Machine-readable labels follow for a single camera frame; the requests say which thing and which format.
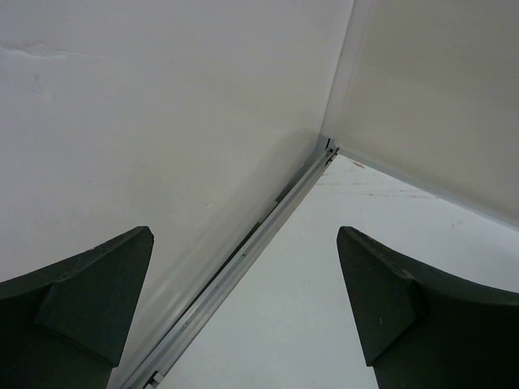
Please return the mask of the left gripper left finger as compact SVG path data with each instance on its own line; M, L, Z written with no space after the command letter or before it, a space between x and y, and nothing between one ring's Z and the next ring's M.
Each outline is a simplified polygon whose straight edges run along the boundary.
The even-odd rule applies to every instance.
M105 388L118 367L152 256L135 227L1 283L1 386Z

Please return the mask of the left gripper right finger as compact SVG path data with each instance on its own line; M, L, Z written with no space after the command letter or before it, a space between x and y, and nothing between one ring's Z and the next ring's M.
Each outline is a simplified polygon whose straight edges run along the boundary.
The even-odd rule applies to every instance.
M381 388L515 388L518 295L448 274L341 227L337 251Z

